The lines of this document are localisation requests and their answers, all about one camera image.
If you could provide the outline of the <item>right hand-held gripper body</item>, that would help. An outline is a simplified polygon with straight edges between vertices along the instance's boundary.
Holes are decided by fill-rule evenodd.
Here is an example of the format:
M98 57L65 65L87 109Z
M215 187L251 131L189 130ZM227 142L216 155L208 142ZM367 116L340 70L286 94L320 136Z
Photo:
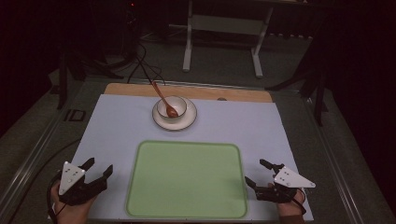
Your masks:
M255 194L259 201L273 203L290 203L299 189L312 189L316 184L286 166L273 168L274 182L272 187L256 187Z

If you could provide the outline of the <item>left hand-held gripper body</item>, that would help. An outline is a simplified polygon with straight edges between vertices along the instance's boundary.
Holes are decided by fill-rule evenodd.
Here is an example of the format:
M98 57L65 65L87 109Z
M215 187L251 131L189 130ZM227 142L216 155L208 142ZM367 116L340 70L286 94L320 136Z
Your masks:
M86 172L68 161L64 163L61 171L59 200L70 206L84 204L107 189L107 181L99 178L90 183L85 182Z

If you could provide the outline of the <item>person's right hand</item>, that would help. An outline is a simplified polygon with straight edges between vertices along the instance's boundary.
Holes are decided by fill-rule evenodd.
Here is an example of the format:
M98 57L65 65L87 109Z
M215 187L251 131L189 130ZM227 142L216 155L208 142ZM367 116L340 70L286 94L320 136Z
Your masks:
M293 200L289 203L278 203L276 209L281 217L284 216L302 216L305 196L301 189L298 189Z

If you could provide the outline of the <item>person's left hand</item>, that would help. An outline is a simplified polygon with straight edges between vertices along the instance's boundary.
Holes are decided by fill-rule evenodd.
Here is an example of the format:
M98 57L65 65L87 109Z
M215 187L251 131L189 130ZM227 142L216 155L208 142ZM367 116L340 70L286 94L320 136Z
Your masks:
M62 203L59 200L59 187L60 182L56 181L50 190L50 195L54 203L54 212L58 224L86 224L88 220L88 214L90 213L91 207L95 202L96 198L92 198L84 204L70 206Z

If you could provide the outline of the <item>pale lilac table sheet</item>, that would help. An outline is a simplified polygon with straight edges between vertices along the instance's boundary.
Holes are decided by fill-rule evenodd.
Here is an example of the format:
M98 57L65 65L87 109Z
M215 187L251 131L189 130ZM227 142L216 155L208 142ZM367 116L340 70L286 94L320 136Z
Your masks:
M91 209L91 219L105 221L222 221L264 222L277 218L273 203L259 201L246 183L247 213L234 219L131 217L126 202L138 146L144 141L233 144L239 148L243 174L260 186L273 180L260 159L297 168L281 117L273 103L194 100L195 122L182 131L169 132L152 117L154 97L103 94L94 109L73 162L95 159L88 171L94 180L110 165L114 172Z

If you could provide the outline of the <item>green placemat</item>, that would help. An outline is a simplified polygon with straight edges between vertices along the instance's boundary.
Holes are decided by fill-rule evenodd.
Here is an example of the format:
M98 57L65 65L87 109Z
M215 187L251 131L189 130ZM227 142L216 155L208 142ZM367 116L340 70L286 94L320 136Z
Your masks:
M142 142L126 211L142 218L244 217L248 203L239 148L222 143Z

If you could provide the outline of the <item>black stand with legs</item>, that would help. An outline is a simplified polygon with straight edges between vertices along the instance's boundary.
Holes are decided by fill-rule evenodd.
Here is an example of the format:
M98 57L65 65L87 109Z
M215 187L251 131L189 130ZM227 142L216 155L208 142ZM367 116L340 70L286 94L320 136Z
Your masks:
M62 109L67 101L68 73L71 73L75 80L85 79L86 73L83 64L87 64L89 67L96 69L105 77L121 79L121 76L114 74L104 65L99 64L82 52L63 47L60 49L58 84L54 85L50 91L59 96L58 109Z

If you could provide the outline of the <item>white plate with dark rim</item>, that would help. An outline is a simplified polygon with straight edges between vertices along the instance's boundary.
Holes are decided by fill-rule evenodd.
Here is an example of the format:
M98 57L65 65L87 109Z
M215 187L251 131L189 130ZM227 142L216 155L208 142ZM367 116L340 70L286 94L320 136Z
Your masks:
M161 119L159 114L154 111L157 103L152 108L152 117L154 121L163 129L168 131L179 131L188 128L195 122L197 118L197 108L195 104L191 100L185 97L181 97L181 98L183 98L187 103L187 112L181 119L178 119L177 121L167 121Z

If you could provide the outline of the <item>brown wooden spoon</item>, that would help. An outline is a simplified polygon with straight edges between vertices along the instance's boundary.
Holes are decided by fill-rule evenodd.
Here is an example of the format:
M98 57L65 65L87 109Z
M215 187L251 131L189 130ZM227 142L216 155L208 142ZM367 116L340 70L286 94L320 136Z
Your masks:
M154 90L157 92L157 94L161 97L161 99L163 100L163 103L165 104L167 116L169 118L176 118L178 116L177 111L167 103L167 101L165 100L165 98L164 98L163 94L161 93L157 84L154 81L151 81L150 84L154 88Z

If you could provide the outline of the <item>black tripod stand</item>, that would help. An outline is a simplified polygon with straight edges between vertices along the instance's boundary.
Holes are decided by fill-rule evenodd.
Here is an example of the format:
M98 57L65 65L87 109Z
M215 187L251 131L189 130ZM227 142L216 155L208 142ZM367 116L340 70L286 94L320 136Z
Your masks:
M320 53L321 47L322 40L314 37L292 77L275 86L266 87L268 91L280 91L291 84L303 81L304 83L299 89L299 94L303 98L309 98L313 92L316 93L313 114L318 126L322 126L321 111L324 106L323 97L326 81L326 73L323 71L324 59Z

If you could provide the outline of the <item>white bowl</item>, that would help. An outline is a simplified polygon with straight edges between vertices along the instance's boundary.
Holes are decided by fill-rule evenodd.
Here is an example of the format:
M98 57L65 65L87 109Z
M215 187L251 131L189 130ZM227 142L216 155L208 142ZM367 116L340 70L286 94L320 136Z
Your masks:
M159 114L161 119L167 121L177 121L186 114L187 103L183 98L181 98L180 96L167 96L165 97L165 100L170 106L172 106L177 111L178 116L176 118L169 118L166 113L165 104L163 103L163 100L160 100L157 102L154 111Z

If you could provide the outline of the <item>black device with red light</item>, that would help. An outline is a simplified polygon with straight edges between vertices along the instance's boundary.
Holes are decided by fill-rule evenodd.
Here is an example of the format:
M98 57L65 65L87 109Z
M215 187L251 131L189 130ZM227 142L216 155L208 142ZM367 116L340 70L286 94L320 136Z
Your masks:
M140 4L139 0L123 0L124 29L122 39L122 56L125 60L132 60L140 32Z

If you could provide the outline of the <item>white metal stand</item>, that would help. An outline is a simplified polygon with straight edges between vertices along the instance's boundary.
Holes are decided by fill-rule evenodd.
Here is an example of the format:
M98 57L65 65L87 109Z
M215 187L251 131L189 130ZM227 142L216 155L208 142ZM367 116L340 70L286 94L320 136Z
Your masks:
M188 18L187 18L187 42L182 65L183 72L191 70L191 52L192 52L192 31L209 31L221 32L240 35L255 35L258 42L255 47L250 50L251 59L254 67L256 78L263 77L262 65L260 60L260 50L262 42L265 38L266 31L272 17L274 9L269 7L264 14L262 21L237 19L227 17L208 16L193 13L193 2L188 2Z

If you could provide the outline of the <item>black rectangular floor frame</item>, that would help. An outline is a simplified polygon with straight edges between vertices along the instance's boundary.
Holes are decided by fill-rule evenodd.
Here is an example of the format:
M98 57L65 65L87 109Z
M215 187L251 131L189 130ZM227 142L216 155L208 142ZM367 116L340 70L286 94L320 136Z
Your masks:
M68 109L64 121L81 122L85 119L86 112L79 109Z

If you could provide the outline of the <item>metal floor rail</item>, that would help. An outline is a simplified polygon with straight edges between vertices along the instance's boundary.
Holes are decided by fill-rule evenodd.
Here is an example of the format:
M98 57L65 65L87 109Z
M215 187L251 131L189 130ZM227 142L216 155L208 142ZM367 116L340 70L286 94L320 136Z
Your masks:
M323 153L325 161L327 162L327 167L330 170L332 181L335 184L338 196L341 199L343 206L346 210L348 219L351 224L364 224L363 218L361 216L361 212L359 211L357 204L351 194L351 190L349 185L347 184L346 179L343 176L342 170L337 163L334 154L332 153L332 148L330 143L325 136L325 133L322 131L322 128L318 125L316 119L314 118L313 109L314 103L310 98L302 98L302 102L304 104L304 108L308 114L310 124L314 127L319 141L323 146Z
M47 210L48 181L75 153L87 125L66 121L72 111L91 114L97 97L73 96L61 110L58 97L45 94L0 138L0 222L16 215L33 185L41 212Z

